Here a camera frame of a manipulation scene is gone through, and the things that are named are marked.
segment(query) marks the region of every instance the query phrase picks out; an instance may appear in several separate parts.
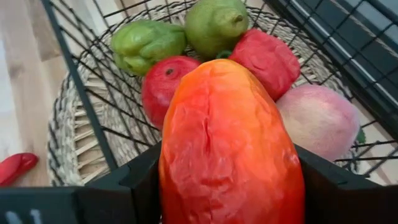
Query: metal wire rack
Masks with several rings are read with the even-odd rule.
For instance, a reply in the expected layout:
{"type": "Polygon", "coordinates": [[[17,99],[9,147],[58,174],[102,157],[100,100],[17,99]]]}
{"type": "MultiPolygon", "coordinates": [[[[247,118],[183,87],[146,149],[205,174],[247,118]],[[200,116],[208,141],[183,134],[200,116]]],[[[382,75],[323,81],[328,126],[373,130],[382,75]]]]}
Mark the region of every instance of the metal wire rack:
{"type": "MultiPolygon", "coordinates": [[[[72,5],[66,0],[42,2],[104,159],[110,170],[115,170],[121,164],[115,159],[110,138],[128,140],[131,150],[140,154],[156,143],[157,130],[144,116],[139,98],[141,79],[114,65],[112,51],[104,39],[121,25],[139,17],[173,22],[175,16],[189,10],[195,1],[115,0],[118,7],[114,10],[103,6],[105,1],[88,1],[96,9],[99,21],[85,18],[84,13],[81,13],[84,7],[72,5]],[[154,16],[159,11],[167,13],[164,16],[154,16]],[[87,57],[91,57],[94,64],[87,63],[84,60],[87,57]],[[98,94],[84,84],[81,67],[102,80],[109,97],[98,94]],[[120,96],[127,106],[120,106],[115,95],[120,96]],[[92,97],[115,110],[121,128],[107,126],[99,119],[100,114],[92,97]],[[136,133],[131,131],[129,119],[139,124],[136,133]]],[[[367,141],[356,141],[352,147],[353,155],[335,162],[365,177],[372,176],[388,163],[398,166],[398,105],[394,102],[398,100],[398,47],[390,35],[398,30],[397,15],[377,0],[358,0],[355,5],[348,5],[343,0],[244,2],[251,11],[249,15],[253,27],[272,35],[276,35],[275,30],[279,26],[287,27],[293,33],[286,41],[289,47],[298,40],[305,43],[311,53],[302,58],[302,69],[316,57],[323,62],[320,66],[331,71],[327,77],[317,81],[302,72],[301,76],[307,83],[325,85],[332,79],[341,80],[336,89],[354,104],[363,106],[366,120],[362,122],[361,128],[365,130],[367,141]],[[368,21],[361,14],[364,6],[372,6],[387,23],[381,29],[375,28],[372,21],[368,21]],[[329,9],[329,14],[322,13],[325,8],[329,9]],[[263,17],[275,20],[274,25],[266,27],[260,23],[259,19],[263,17]],[[367,133],[367,129],[379,131],[382,137],[373,138],[372,134],[367,133]],[[363,162],[368,165],[365,170],[360,168],[363,162]]],[[[187,55],[191,53],[190,49],[186,51],[187,55]]],[[[54,133],[55,127],[49,126],[49,129],[50,133],[54,133]]],[[[50,137],[57,142],[54,134],[50,137]]],[[[51,147],[49,149],[51,159],[57,161],[56,152],[51,147]]],[[[50,169],[54,173],[57,173],[59,166],[59,162],[50,163],[50,169]]],[[[68,184],[62,178],[58,178],[58,181],[68,184]]]]}

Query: red fruit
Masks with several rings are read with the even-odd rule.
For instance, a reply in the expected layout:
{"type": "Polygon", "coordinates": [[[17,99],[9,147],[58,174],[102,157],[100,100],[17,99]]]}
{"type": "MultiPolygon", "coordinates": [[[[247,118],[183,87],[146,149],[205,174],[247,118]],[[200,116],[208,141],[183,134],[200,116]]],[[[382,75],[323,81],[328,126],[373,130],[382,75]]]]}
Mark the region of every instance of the red fruit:
{"type": "Polygon", "coordinates": [[[257,29],[247,31],[229,59],[250,70],[276,101],[300,75],[300,64],[289,47],[278,38],[257,29]]]}
{"type": "Polygon", "coordinates": [[[186,56],[173,56],[155,64],[142,84],[142,104],[149,120],[160,130],[174,91],[181,78],[200,62],[186,56]]]}
{"type": "Polygon", "coordinates": [[[39,158],[32,153],[12,155],[0,163],[0,187],[11,185],[18,177],[33,168],[39,158]]]}

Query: green chayote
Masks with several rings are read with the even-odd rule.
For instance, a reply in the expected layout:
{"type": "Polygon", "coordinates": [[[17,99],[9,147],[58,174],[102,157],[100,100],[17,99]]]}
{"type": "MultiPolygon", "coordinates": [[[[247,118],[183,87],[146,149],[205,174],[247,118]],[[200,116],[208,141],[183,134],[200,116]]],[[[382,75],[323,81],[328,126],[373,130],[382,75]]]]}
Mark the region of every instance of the green chayote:
{"type": "Polygon", "coordinates": [[[182,54],[186,46],[183,27],[150,20],[126,24],[111,39],[116,65],[136,75],[145,75],[156,62],[182,54]]]}

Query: woven basket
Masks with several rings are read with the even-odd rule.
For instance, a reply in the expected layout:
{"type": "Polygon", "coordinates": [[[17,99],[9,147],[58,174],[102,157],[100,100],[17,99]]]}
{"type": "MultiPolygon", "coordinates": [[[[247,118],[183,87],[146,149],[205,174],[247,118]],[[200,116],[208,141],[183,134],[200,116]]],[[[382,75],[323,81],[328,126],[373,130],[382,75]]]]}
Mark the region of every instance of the woven basket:
{"type": "MultiPolygon", "coordinates": [[[[149,19],[149,14],[153,20],[164,17],[168,19],[167,15],[174,12],[179,13],[171,17],[172,23],[183,25],[183,18],[186,13],[184,10],[185,6],[184,2],[169,4],[168,8],[158,6],[152,8],[149,12],[142,11],[132,15],[118,25],[128,23],[129,19],[132,21],[149,19]]],[[[293,53],[301,64],[306,62],[306,65],[301,69],[300,78],[294,83],[293,87],[304,83],[322,83],[322,85],[335,90],[345,97],[351,97],[351,92],[339,79],[340,73],[336,73],[336,68],[332,65],[330,59],[317,49],[317,45],[304,32],[287,20],[280,18],[270,9],[261,11],[258,8],[247,7],[247,10],[251,18],[251,27],[253,26],[253,19],[258,17],[257,26],[263,30],[268,33],[272,31],[272,35],[286,43],[293,39],[290,44],[293,53]]],[[[109,45],[110,33],[102,35],[102,43],[109,45]]],[[[100,48],[98,45],[92,46],[91,50],[94,52],[95,57],[107,61],[112,69],[117,70],[113,63],[110,62],[111,52],[108,51],[107,55],[105,55],[103,52],[106,49],[100,48]]],[[[189,56],[198,58],[189,47],[186,53],[189,56]]],[[[138,155],[138,151],[145,151],[151,145],[159,142],[161,135],[158,130],[154,127],[142,125],[142,122],[148,121],[142,107],[131,108],[129,104],[129,101],[132,100],[141,105],[142,80],[137,77],[127,77],[125,83],[118,82],[109,74],[109,68],[98,66],[95,63],[92,55],[82,54],[80,58],[85,65],[80,63],[78,72],[85,86],[109,101],[113,97],[119,108],[130,111],[135,116],[135,118],[132,118],[122,114],[127,126],[132,130],[134,139],[138,141],[132,143],[131,140],[106,132],[106,137],[118,164],[122,165],[130,161],[138,155]],[[104,82],[93,75],[93,71],[98,70],[101,70],[107,81],[119,86],[122,89],[122,93],[115,90],[108,91],[104,82]],[[132,97],[126,100],[123,95],[132,97]]],[[[103,126],[127,135],[126,131],[123,130],[123,121],[120,119],[119,111],[115,107],[104,103],[96,97],[90,97],[90,99],[103,126]]],[[[84,185],[109,172],[76,87],[69,76],[64,79],[59,96],[54,103],[53,115],[49,123],[48,150],[49,177],[52,185],[84,185]]],[[[349,152],[345,158],[352,157],[355,154],[356,152],[349,152]]]]}

